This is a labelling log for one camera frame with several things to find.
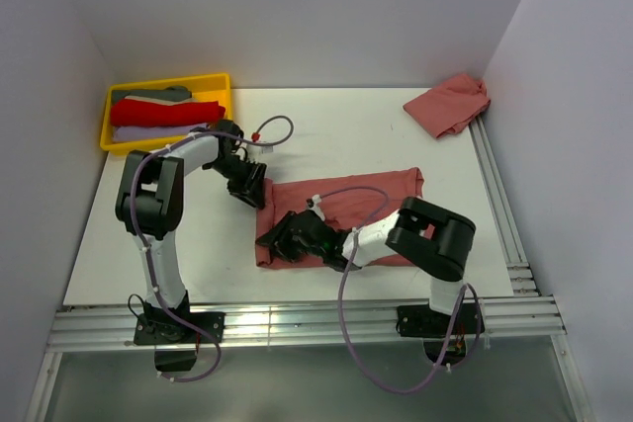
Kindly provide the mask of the salmon pink t-shirt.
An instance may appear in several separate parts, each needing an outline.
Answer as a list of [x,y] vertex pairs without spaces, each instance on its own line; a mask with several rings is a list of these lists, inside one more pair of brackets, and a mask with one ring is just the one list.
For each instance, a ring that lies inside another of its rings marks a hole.
[[485,81],[461,73],[405,103],[403,109],[439,139],[461,133],[490,103]]
[[324,178],[276,184],[265,181],[265,208],[256,214],[257,237],[270,231],[289,211],[301,212],[315,195],[325,222],[334,229],[351,229],[368,220],[373,223],[398,210],[407,197],[421,196],[421,171],[409,168],[364,175]]

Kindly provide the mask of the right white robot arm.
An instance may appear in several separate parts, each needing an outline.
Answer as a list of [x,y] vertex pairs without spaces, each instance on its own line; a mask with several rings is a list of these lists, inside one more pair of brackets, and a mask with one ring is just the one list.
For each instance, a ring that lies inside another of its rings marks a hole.
[[256,244],[282,261],[297,263],[311,256],[337,272],[401,257],[430,277],[430,326],[447,333],[461,322],[457,302],[476,231],[471,220],[419,197],[407,197],[381,219],[338,230],[325,221],[322,198],[314,195],[303,211],[287,212]]

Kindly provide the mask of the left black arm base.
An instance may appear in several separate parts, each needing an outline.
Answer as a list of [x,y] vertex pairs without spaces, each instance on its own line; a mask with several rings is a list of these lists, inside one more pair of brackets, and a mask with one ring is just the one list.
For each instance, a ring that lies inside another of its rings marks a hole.
[[194,312],[181,319],[201,329],[203,333],[159,312],[157,316],[142,315],[137,321],[133,343],[154,349],[154,366],[164,373],[186,373],[198,360],[203,344],[221,343],[225,314],[217,311]]

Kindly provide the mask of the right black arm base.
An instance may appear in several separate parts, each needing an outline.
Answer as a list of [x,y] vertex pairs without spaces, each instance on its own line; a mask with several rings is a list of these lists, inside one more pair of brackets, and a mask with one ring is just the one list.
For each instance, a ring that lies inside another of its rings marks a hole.
[[[421,338],[426,357],[435,363],[440,355],[451,315],[436,312],[428,304],[401,305],[397,307],[396,330],[404,338]],[[453,366],[462,362],[469,353],[467,338],[480,330],[484,335],[486,326],[483,317],[472,302],[463,303],[451,333],[451,338],[442,365]]]

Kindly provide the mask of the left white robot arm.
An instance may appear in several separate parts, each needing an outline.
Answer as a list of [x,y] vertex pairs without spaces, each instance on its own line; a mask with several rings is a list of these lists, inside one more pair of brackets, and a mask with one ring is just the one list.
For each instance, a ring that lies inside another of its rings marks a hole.
[[261,210],[266,166],[238,150],[243,131],[230,120],[197,127],[187,137],[154,152],[134,150],[126,158],[115,201],[115,216],[134,237],[147,284],[141,325],[155,326],[170,342],[194,328],[182,281],[175,231],[184,214],[184,181],[201,168],[226,179],[228,193]]

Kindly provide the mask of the yellow plastic tray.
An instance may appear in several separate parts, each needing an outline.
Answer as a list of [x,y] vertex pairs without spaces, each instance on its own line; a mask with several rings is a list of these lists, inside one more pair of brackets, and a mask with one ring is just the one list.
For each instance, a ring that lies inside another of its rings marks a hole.
[[111,107],[115,105],[111,101],[111,93],[113,90],[164,89],[170,86],[186,87],[197,102],[218,102],[221,106],[226,108],[223,119],[230,120],[232,118],[230,81],[226,73],[118,84],[112,86],[107,93],[100,137],[101,148],[114,154],[126,155],[133,150],[155,150],[166,144],[174,143],[182,139],[185,135],[123,143],[115,143],[112,141],[113,132],[116,128],[110,124],[110,110]]

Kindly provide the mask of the rolled beige t-shirt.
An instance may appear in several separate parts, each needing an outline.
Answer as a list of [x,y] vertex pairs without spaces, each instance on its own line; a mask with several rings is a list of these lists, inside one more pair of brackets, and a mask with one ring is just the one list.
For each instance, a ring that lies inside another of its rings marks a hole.
[[135,101],[135,102],[143,102],[143,103],[149,103],[149,104],[155,104],[155,105],[161,105],[161,106],[176,106],[176,105],[181,105],[181,104],[192,104],[192,103],[197,103],[197,100],[195,98],[186,98],[186,99],[182,99],[182,100],[178,100],[178,101],[172,101],[172,100],[167,100],[164,98],[148,98],[148,97],[144,97],[144,96],[138,96],[138,95],[128,95],[126,97],[124,97],[120,102],[122,101]]

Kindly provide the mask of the rolled grey t-shirt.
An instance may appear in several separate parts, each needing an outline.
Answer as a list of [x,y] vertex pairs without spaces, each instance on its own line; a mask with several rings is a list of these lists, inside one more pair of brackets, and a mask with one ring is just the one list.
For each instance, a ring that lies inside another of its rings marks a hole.
[[113,104],[116,104],[128,95],[138,95],[148,98],[164,98],[172,101],[193,98],[192,93],[186,87],[170,86],[164,89],[113,90],[111,93],[111,101]]

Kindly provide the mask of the rolled lilac t-shirt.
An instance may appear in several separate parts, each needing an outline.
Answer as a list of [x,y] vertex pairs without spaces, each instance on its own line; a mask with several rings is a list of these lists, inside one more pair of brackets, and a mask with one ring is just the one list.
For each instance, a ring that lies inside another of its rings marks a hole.
[[115,143],[123,143],[187,135],[191,130],[199,127],[207,128],[208,124],[198,123],[178,127],[116,127],[113,132],[112,141]]

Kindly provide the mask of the rolled red t-shirt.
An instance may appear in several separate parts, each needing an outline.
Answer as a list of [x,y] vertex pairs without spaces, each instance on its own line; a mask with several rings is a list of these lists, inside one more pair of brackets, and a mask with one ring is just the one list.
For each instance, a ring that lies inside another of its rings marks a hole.
[[110,110],[114,127],[183,127],[210,124],[221,120],[226,108],[218,102],[179,102],[162,104],[125,98]]

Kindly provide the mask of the folded salmon pink t-shirt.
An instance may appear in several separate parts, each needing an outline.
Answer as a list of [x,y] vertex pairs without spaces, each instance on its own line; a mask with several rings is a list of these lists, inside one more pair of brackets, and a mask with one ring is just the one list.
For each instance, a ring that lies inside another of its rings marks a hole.
[[403,109],[439,139],[461,133],[490,103],[485,81],[461,73],[405,103]]

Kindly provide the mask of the aluminium rail frame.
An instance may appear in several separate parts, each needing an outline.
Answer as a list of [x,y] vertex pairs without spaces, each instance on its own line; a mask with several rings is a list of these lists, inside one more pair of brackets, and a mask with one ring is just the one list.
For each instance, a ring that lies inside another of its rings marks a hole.
[[[480,300],[486,325],[481,342],[488,347],[492,338],[550,338],[574,418],[577,421],[591,421],[594,415],[572,356],[562,315],[555,299],[540,295],[534,286],[532,271],[483,120],[475,120],[470,131],[492,204],[508,274],[516,286],[512,297],[487,297]],[[226,311],[226,326],[238,331],[235,335],[226,336],[227,345],[271,349],[291,344],[335,344],[342,340],[333,303],[233,305]],[[119,308],[80,308],[57,314],[51,330],[52,345],[45,351],[27,420],[43,421],[51,412],[49,404],[64,354],[84,350],[128,350],[132,346],[130,331],[129,319]]]

